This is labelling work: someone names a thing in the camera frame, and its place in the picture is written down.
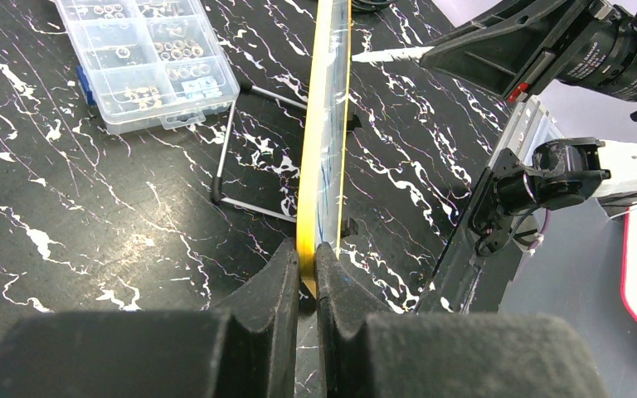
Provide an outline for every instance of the table surface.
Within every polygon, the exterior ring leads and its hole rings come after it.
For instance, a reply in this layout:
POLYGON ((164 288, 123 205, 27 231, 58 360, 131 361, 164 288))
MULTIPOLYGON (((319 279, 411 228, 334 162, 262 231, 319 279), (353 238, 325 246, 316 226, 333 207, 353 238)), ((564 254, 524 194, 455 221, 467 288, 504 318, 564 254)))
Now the table surface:
MULTIPOLYGON (((306 99, 314 0, 202 3, 236 75, 306 99)), ((449 29, 430 0, 400 1, 355 16, 353 53, 449 29)), ((77 63, 54 3, 0 0, 0 338, 39 312, 209 308, 294 235, 285 221, 210 203, 224 114, 109 135, 85 105, 77 63)), ((348 138, 344 213, 361 232, 341 258, 408 311, 509 109, 412 62, 354 65, 350 98, 363 128, 348 138)), ((303 117, 241 97, 224 192, 294 215, 303 117)), ((302 343, 313 335, 312 326, 300 333, 298 354, 315 354, 302 343)), ((298 371, 299 395, 317 385, 313 366, 298 371)))

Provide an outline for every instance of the clear plastic compartment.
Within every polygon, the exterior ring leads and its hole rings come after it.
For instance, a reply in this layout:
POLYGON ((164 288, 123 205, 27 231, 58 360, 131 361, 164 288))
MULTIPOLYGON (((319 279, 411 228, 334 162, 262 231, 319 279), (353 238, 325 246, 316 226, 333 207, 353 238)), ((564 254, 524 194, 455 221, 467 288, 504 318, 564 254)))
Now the clear plastic compartment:
POLYGON ((196 0, 55 3, 110 133, 199 123, 238 97, 236 78, 196 0), (107 12, 124 17, 102 17, 107 12))
POLYGON ((202 13, 201 4, 191 0, 138 0, 138 11, 146 18, 191 17, 202 13))
POLYGON ((93 70, 138 66, 157 61, 145 25, 141 21, 87 22, 75 24, 70 35, 83 48, 82 63, 93 70))
POLYGON ((206 40, 202 21, 196 17, 159 18, 147 21, 159 60, 182 61, 215 56, 206 40))
POLYGON ((114 21, 138 16, 135 2, 129 0, 60 0, 60 3, 63 17, 72 21, 114 21))
POLYGON ((231 95, 233 91, 221 68, 222 62, 220 57, 172 62, 165 65, 165 71, 178 98, 211 100, 231 95))
POLYGON ((110 118, 154 112, 177 100, 159 65, 95 71, 89 81, 97 94, 101 113, 110 118))

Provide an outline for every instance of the metal wire stand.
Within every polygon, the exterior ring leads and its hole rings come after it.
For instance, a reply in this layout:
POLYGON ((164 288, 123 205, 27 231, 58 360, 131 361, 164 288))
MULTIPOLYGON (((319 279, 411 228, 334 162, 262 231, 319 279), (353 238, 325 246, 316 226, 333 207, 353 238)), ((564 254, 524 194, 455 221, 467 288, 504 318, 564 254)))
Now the metal wire stand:
MULTIPOLYGON (((292 99, 283 97, 282 95, 277 95, 273 93, 272 91, 261 89, 260 87, 255 87, 250 82, 241 82, 241 93, 242 94, 255 93, 258 95, 262 95, 266 98, 277 100, 280 103, 284 103, 284 104, 293 106, 295 108, 299 108, 303 110, 307 109, 306 104, 302 104, 292 99)), ((227 203, 229 205, 233 205, 248 211, 254 211, 256 213, 264 214, 266 216, 271 216, 274 218, 278 218, 280 220, 296 223, 295 217, 286 216, 282 213, 278 213, 277 211, 267 210, 263 207, 251 205, 250 203, 245 203, 244 201, 238 201, 236 199, 228 197, 222 191, 223 166, 226 163, 226 155, 228 154, 228 144, 231 141, 231 133, 233 129, 233 117, 236 114, 236 102, 237 100, 233 101, 233 103, 231 104, 231 111, 228 114, 228 123, 226 125, 226 137, 223 140, 223 149, 221 150, 221 159, 218 161, 218 171, 216 172, 216 176, 213 177, 213 182, 212 182, 211 200, 217 206, 219 206, 221 203, 227 203)))

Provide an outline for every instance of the metal bracket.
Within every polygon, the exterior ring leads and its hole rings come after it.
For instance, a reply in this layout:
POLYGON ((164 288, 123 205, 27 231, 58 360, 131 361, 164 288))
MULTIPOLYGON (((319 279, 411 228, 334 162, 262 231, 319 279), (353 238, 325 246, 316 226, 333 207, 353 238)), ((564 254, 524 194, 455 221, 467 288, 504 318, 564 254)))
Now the metal bracket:
MULTIPOLYGON (((262 95, 267 98, 271 98, 273 100, 277 100, 278 102, 287 104, 289 106, 293 106, 295 108, 306 110, 306 104, 302 104, 300 102, 294 101, 292 99, 283 97, 282 95, 277 95, 271 91, 261 89, 259 87, 255 87, 250 82, 241 82, 241 93, 249 94, 255 93, 258 95, 262 95)), ((226 136, 223 140, 223 149, 221 150, 221 158, 218 161, 218 171, 216 172, 216 176, 213 177, 212 182, 212 191, 211 191, 211 202, 215 205, 220 205, 221 203, 226 203, 229 205, 233 205, 242 209, 246 209, 248 211, 253 211, 255 213, 264 214, 266 216, 274 217, 280 220, 288 221, 296 223, 296 217, 291 217, 279 213, 277 211, 267 210, 263 207, 251 205, 250 203, 245 203, 243 201, 238 201, 236 199, 232 199, 227 195, 223 194, 222 185, 223 185, 223 167, 226 164, 226 155, 228 154, 228 145, 231 142, 231 134, 233 129, 233 117, 236 114, 236 102, 233 101, 231 104, 231 110, 228 114, 228 122, 226 124, 226 136)))
POLYGON ((482 194, 474 204, 473 215, 469 220, 470 229, 485 237, 485 244, 490 250, 502 248, 509 235, 513 216, 504 214, 503 208, 497 202, 494 184, 496 181, 519 171, 519 159, 511 149, 505 148, 499 153, 497 162, 487 176, 482 194))
POLYGON ((614 6, 606 0, 597 0, 590 5, 592 16, 600 21, 604 21, 613 10, 614 6))

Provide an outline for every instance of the black rubber foot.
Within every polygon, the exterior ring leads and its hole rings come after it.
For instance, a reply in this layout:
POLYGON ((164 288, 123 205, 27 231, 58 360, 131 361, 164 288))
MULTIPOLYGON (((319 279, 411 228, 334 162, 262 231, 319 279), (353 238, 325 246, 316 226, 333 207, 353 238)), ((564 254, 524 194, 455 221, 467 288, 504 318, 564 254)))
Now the black rubber foot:
POLYGON ((223 177, 214 177, 211 183, 211 202, 214 205, 218 205, 221 203, 221 199, 223 199, 221 185, 223 185, 223 177))
POLYGON ((351 217, 344 218, 341 221, 341 239, 347 238, 351 235, 359 235, 360 227, 357 224, 357 221, 352 219, 351 217))
POLYGON ((249 94, 252 91, 253 84, 249 80, 240 79, 238 84, 241 86, 242 94, 249 94))
POLYGON ((362 122, 360 121, 360 118, 358 118, 356 114, 352 114, 346 123, 345 129, 349 133, 352 133, 355 129, 362 129, 362 122))

